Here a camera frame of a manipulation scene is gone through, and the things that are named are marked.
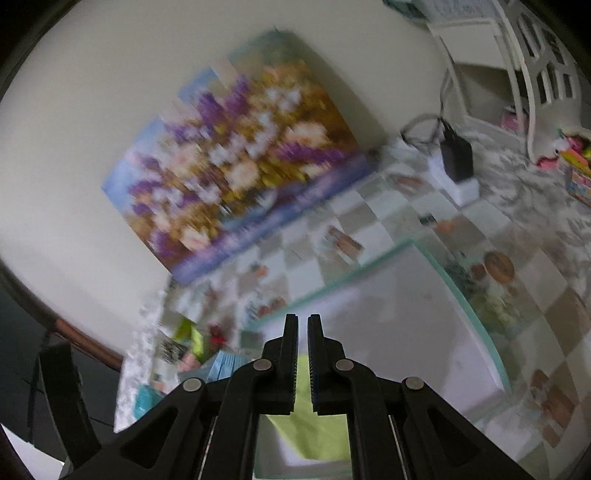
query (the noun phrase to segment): pink toy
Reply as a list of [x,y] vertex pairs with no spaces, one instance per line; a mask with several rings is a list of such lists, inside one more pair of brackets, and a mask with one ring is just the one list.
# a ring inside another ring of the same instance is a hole
[[187,352],[183,359],[178,363],[177,369],[179,372],[187,372],[200,366],[201,364],[197,360],[197,357],[195,357],[192,352]]

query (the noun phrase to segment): black power adapter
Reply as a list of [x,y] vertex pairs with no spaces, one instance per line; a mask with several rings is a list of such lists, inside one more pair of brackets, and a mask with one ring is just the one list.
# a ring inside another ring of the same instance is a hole
[[443,140],[439,142],[443,168],[455,183],[474,176],[474,162],[470,142],[460,137],[443,118]]

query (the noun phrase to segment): screw head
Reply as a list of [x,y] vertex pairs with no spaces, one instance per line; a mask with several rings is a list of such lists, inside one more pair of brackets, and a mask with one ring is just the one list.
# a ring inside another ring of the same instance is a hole
[[188,378],[183,382],[183,388],[187,392],[196,392],[201,388],[201,385],[203,385],[203,382],[198,378]]
[[272,367],[272,365],[273,364],[270,360],[267,360],[266,358],[259,358],[259,360],[254,362],[252,367],[258,372],[264,372],[266,370],[269,370]]
[[353,370],[354,366],[355,364],[348,358],[342,358],[340,360],[337,360],[335,363],[336,369],[342,372],[348,372],[350,370]]
[[425,382],[419,377],[408,377],[404,382],[411,390],[421,390],[425,386]]

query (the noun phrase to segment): floral canvas painting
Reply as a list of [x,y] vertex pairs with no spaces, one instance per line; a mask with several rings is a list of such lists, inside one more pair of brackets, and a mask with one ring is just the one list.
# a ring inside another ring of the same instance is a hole
[[183,87],[103,190],[188,283],[367,175],[337,107],[271,31]]

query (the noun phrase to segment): yellow-green cloth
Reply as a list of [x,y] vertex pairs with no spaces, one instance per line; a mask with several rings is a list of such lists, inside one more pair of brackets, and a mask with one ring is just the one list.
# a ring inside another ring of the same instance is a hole
[[267,417],[302,458],[325,462],[350,458],[346,415],[320,417],[312,410],[308,355],[297,359],[294,411]]

